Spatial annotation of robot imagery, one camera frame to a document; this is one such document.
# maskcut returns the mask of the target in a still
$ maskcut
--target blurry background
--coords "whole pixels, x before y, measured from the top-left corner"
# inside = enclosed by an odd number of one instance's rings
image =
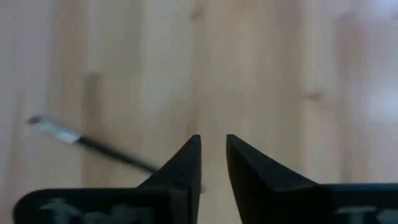
[[[318,182],[398,182],[396,0],[0,0],[0,219],[147,176],[40,135],[49,114],[161,166],[202,135],[200,223],[240,223],[233,133]]]

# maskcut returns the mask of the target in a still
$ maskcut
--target black plastic object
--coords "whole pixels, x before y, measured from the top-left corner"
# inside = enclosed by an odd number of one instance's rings
[[[243,224],[398,223],[398,184],[317,184],[234,135],[226,153]]]
[[[193,136],[159,171],[133,189],[50,189],[14,208],[15,224],[196,224],[201,142]]]

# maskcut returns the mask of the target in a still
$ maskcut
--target light wood surface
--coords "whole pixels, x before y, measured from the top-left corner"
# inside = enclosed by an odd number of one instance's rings
[[[30,129],[33,114],[161,166],[201,134],[200,223],[240,223],[233,133],[319,182],[398,181],[397,1],[1,0],[0,205],[147,176]]]

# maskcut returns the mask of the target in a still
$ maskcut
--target pointed black tip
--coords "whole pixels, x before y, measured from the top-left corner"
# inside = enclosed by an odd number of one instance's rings
[[[314,181],[279,164],[233,134],[227,135],[227,160],[229,177],[248,185],[248,180],[243,179],[250,175],[272,191],[316,185]]]

